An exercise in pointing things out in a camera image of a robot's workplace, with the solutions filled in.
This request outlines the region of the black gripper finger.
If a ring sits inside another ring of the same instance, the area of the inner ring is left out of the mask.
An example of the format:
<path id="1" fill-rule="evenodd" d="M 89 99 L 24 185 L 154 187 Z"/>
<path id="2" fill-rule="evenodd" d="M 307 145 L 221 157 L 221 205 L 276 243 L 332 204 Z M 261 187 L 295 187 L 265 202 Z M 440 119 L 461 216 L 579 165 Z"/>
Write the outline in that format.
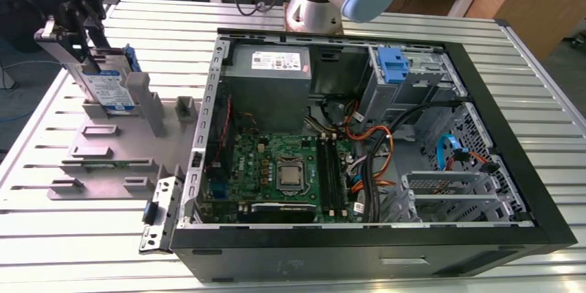
<path id="1" fill-rule="evenodd" d="M 106 49 L 110 49 L 102 21 L 106 17 L 101 0 L 77 0 L 77 12 L 81 34 L 93 44 L 94 53 L 102 58 Z"/>
<path id="2" fill-rule="evenodd" d="M 52 16 L 46 18 L 44 27 L 36 31 L 33 39 L 60 63 L 84 63 L 85 52 L 81 48 L 78 34 L 61 27 Z"/>

